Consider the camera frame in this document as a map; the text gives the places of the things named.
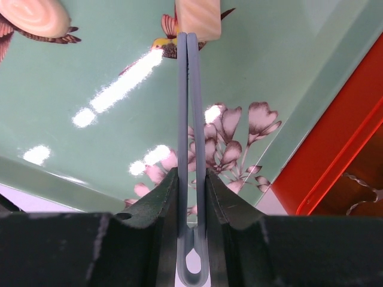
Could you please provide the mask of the white square chocolate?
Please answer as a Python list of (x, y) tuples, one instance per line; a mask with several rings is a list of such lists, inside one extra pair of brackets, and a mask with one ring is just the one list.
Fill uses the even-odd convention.
[(180, 32), (195, 33), (200, 42), (221, 37), (219, 0), (179, 0), (175, 8)]

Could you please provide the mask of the green floral tray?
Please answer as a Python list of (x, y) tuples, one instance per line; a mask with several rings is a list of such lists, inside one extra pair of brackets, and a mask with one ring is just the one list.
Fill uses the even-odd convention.
[[(1, 185), (119, 211), (177, 165), (175, 1), (63, 1), (44, 39), (1, 17)], [(221, 1), (199, 42), (206, 165), (267, 213), (271, 184), (382, 33), (381, 1)]]

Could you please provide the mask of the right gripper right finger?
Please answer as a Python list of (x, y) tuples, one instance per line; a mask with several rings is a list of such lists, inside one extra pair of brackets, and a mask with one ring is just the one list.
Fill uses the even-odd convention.
[(265, 215), (206, 173), (212, 286), (381, 286), (382, 219)]

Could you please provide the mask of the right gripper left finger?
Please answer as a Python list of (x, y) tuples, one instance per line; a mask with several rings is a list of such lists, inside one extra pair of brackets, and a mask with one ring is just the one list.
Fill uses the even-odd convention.
[(178, 174), (118, 214), (27, 213), (1, 198), (2, 286), (174, 286)]

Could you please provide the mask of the orange chocolate box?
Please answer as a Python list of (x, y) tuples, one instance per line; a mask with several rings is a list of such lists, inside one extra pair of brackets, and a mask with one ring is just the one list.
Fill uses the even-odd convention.
[(271, 186), (288, 215), (309, 215), (382, 124), (378, 38)]

